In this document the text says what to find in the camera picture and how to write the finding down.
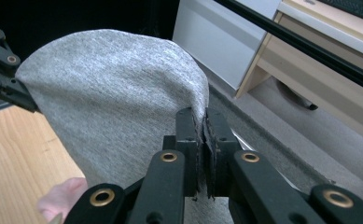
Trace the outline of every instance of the white drawer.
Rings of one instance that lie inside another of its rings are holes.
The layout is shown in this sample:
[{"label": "white drawer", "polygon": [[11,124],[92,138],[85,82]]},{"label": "white drawer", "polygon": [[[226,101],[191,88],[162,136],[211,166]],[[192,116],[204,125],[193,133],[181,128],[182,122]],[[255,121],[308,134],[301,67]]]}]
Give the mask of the white drawer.
[{"label": "white drawer", "polygon": [[[272,18],[280,0],[239,0]],[[173,41],[237,90],[265,31],[214,1],[181,0]]]}]

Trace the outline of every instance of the gray fabric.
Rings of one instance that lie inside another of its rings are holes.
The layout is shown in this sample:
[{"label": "gray fabric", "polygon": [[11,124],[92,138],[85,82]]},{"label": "gray fabric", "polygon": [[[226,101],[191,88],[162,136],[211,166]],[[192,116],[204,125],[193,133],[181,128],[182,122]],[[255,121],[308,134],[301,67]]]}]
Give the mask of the gray fabric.
[{"label": "gray fabric", "polygon": [[[175,43],[112,30],[65,36],[31,55],[23,82],[90,186],[144,176],[176,111],[208,105],[205,74]],[[231,223],[226,201],[186,199],[186,223]]]}]

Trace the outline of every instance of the metal rod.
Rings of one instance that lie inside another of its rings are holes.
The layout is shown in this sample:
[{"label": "metal rod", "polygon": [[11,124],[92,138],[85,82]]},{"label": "metal rod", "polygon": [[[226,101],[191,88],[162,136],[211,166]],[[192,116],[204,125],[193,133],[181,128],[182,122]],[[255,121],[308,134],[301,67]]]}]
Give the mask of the metal rod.
[{"label": "metal rod", "polygon": [[306,55],[312,57],[333,71],[355,82],[359,86],[363,87],[363,69],[355,66],[352,63],[340,58],[334,53],[321,48],[320,46],[312,43],[306,38],[295,34],[287,28],[269,20],[268,18],[260,15],[253,9],[246,7],[245,5],[236,2],[234,0],[214,0],[223,7],[233,11],[239,16],[245,18],[248,21],[253,22],[256,26],[262,28],[268,33],[278,37],[286,42],[288,45],[300,50]]}]

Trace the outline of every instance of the wooden table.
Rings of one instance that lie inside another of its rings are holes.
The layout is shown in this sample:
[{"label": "wooden table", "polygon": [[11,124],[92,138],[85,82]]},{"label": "wooden table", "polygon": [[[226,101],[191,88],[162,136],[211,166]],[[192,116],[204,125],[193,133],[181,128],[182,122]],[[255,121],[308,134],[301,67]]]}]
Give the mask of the wooden table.
[{"label": "wooden table", "polygon": [[46,223],[37,200],[83,176],[44,116],[12,106],[0,111],[0,223]]}]

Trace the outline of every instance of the screw hole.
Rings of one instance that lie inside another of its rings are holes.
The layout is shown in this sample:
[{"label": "screw hole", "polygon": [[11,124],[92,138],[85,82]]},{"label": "screw hole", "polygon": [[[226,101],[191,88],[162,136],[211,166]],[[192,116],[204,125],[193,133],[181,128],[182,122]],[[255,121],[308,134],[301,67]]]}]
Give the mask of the screw hole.
[{"label": "screw hole", "polygon": [[163,217],[157,212],[150,213],[146,218],[147,224],[161,224],[162,221]]},{"label": "screw hole", "polygon": [[96,201],[100,202],[100,201],[105,201],[109,198],[109,194],[106,192],[100,193],[96,196]]},{"label": "screw hole", "polygon": [[91,195],[91,205],[101,207],[108,205],[115,199],[115,192],[112,189],[98,189]]},{"label": "screw hole", "polygon": [[242,159],[248,162],[257,162],[259,161],[259,156],[251,152],[246,152],[242,155]]},{"label": "screw hole", "polygon": [[298,214],[298,213],[291,213],[291,214],[289,214],[288,218],[292,223],[295,223],[295,224],[306,224],[307,223],[306,218],[303,215]]},{"label": "screw hole", "polygon": [[163,153],[161,154],[161,159],[163,161],[175,161],[177,159],[177,155],[171,152]]},{"label": "screw hole", "polygon": [[8,56],[7,57],[7,60],[9,63],[15,63],[17,60],[16,60],[16,57],[11,55],[11,56]]},{"label": "screw hole", "polygon": [[338,192],[333,189],[326,189],[323,192],[324,198],[327,199],[330,203],[342,207],[342,208],[350,208],[353,207],[354,203],[347,195]]}]

